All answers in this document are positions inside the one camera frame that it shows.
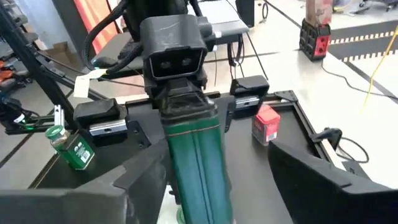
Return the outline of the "black computer tower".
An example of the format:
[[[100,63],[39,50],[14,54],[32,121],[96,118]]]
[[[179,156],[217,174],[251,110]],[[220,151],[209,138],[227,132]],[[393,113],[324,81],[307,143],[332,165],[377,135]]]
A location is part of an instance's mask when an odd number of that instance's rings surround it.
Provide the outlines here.
[[[254,0],[235,0],[241,20],[249,27],[254,27]]]

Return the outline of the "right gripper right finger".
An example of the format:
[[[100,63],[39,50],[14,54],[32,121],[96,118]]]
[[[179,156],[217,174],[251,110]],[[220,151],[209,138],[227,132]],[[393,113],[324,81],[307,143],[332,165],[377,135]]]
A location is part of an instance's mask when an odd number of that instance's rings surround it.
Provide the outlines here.
[[[398,224],[396,189],[278,141],[269,164],[294,224]]]

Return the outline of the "green-lidded glass spice jar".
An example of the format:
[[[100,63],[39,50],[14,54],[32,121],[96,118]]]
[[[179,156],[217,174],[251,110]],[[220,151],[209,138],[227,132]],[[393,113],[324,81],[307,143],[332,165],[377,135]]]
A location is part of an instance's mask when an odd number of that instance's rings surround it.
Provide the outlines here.
[[[217,105],[209,98],[174,101],[161,121],[185,224],[233,224]]]
[[[78,132],[71,134],[62,125],[48,128],[45,136],[57,153],[75,170],[85,170],[95,156],[90,144]]]

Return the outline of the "red and black power box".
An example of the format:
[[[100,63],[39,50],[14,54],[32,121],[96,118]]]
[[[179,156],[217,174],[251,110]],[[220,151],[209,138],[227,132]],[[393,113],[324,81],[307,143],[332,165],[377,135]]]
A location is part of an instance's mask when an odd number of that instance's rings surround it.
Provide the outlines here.
[[[299,49],[311,61],[322,60],[326,57],[331,36],[328,24],[312,26],[305,19],[300,29]]]

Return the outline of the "black mat with striped edge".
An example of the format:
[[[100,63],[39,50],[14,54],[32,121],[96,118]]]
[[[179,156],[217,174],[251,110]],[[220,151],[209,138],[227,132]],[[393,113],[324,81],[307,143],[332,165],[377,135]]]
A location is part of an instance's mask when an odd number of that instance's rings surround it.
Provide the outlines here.
[[[398,21],[387,21],[332,30],[328,52],[345,62],[381,56],[396,26]]]

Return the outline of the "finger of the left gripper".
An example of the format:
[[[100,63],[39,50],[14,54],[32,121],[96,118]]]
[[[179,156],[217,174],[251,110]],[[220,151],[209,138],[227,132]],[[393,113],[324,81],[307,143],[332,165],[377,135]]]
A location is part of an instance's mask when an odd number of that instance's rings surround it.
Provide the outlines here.
[[[128,109],[113,99],[80,103],[73,115],[78,130],[96,147],[131,141],[140,148],[150,146],[142,126]]]
[[[260,75],[233,79],[225,97],[224,131],[229,131],[234,119],[253,117],[259,111],[268,90],[268,81]]]

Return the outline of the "brown box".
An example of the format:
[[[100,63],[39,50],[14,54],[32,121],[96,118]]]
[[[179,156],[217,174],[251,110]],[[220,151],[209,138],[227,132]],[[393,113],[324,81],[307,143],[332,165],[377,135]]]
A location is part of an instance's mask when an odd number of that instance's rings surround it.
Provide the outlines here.
[[[314,27],[331,22],[333,0],[306,0],[305,20]]]

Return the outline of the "red-lidded smoked paprika tin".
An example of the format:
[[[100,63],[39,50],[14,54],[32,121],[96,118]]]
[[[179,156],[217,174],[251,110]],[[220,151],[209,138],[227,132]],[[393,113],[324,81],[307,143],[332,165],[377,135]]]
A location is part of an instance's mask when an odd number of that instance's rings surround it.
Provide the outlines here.
[[[269,105],[263,104],[252,118],[252,135],[263,146],[277,138],[280,115]]]

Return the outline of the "cardboard box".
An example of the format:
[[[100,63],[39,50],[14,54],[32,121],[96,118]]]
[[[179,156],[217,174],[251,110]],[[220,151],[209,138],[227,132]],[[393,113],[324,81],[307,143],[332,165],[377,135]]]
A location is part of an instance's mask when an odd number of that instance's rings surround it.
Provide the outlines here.
[[[70,70],[57,62],[47,59],[50,64],[65,73],[74,73],[75,75],[79,75],[83,68],[80,57],[76,52],[72,52],[67,42],[53,44],[51,48],[40,50],[39,52],[73,69]]]

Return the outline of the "silver aluminium bracket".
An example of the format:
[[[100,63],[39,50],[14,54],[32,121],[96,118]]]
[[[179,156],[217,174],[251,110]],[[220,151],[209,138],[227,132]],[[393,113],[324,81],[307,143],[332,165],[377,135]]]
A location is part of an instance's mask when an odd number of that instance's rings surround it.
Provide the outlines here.
[[[65,115],[64,115],[64,110],[61,107],[61,105],[55,105],[54,106],[54,125],[61,125],[65,126]]]

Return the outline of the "orange red panel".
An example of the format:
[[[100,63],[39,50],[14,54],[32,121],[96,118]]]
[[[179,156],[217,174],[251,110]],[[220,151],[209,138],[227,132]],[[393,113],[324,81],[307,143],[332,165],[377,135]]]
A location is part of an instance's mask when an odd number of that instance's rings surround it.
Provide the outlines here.
[[[73,0],[83,24],[90,32],[121,0]],[[116,34],[121,33],[121,18],[104,28],[94,39],[92,46],[98,53]]]

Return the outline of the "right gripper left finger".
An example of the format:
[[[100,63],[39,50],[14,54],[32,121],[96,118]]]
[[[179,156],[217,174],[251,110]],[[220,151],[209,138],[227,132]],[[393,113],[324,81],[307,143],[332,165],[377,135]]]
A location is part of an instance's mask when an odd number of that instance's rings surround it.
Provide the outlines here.
[[[167,141],[76,189],[0,191],[0,224],[156,224],[167,185]]]

